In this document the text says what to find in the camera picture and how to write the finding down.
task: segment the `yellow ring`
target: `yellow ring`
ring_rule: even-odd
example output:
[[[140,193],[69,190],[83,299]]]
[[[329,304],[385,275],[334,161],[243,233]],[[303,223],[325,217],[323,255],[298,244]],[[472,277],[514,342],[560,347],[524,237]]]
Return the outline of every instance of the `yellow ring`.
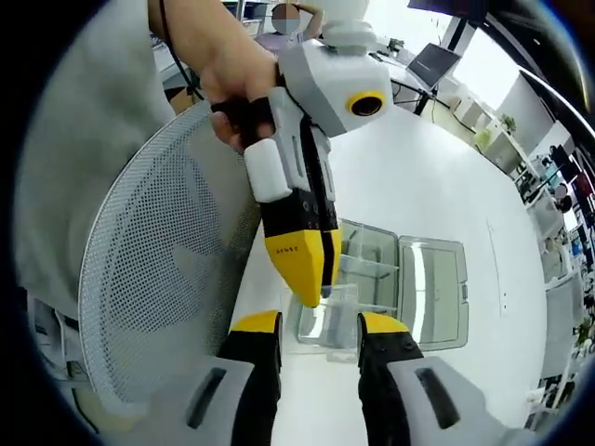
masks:
[[[360,91],[360,92],[354,94],[353,96],[351,96],[351,98],[349,98],[349,100],[347,101],[347,110],[350,113],[353,113],[353,106],[355,105],[355,103],[358,100],[366,99],[366,98],[380,99],[380,102],[381,102],[380,109],[382,109],[382,107],[384,107],[384,103],[386,102],[386,98],[384,97],[384,95],[382,94],[381,91],[378,91],[378,90]]]

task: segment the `gray floor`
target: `gray floor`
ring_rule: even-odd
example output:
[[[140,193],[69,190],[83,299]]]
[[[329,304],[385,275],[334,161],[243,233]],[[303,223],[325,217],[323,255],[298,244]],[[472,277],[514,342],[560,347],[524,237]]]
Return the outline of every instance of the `gray floor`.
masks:
[[[439,125],[457,138],[462,139],[473,149],[475,149],[475,145],[473,143],[475,134],[462,125],[452,114],[450,109],[442,105],[440,102],[436,101],[435,104],[433,101],[428,102],[428,105],[426,105],[426,108],[421,113],[421,116],[424,119]]]

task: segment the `black grip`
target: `black grip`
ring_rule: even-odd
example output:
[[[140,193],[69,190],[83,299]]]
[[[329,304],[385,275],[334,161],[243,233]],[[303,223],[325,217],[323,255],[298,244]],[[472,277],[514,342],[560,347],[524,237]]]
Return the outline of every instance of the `black grip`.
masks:
[[[225,113],[233,131],[240,134],[240,142],[244,149],[258,142],[259,125],[270,124],[274,129],[268,98],[258,98],[253,102],[246,98],[230,98],[211,105],[211,111]]]

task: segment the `human hand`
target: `human hand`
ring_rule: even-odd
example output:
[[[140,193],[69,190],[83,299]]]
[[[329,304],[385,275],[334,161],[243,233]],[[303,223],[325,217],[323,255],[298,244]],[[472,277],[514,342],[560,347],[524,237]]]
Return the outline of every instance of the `human hand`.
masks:
[[[276,86],[276,58],[251,39],[236,40],[220,48],[217,55],[201,72],[201,88],[211,104],[233,97],[253,101],[266,97]],[[222,111],[213,113],[211,124],[215,134],[223,142],[238,151],[243,151],[240,134],[233,128]],[[257,129],[259,138],[267,138],[273,132],[271,125]]]

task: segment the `person's arm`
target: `person's arm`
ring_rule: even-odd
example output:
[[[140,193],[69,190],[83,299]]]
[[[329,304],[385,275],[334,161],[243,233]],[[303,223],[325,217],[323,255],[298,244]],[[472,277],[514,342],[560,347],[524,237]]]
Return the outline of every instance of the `person's arm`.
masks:
[[[308,26],[304,30],[304,40],[310,40],[318,37],[323,28],[324,10],[319,7],[309,7],[308,5],[294,4],[297,10],[306,11],[312,14]]]
[[[201,88],[213,104],[232,97],[267,96],[276,82],[276,59],[257,44],[220,0],[164,0],[167,29],[176,55],[200,75]],[[165,38],[159,0],[148,0],[149,25]],[[211,117],[217,136],[240,147],[240,136],[222,112]],[[263,125],[265,138],[271,128]]]

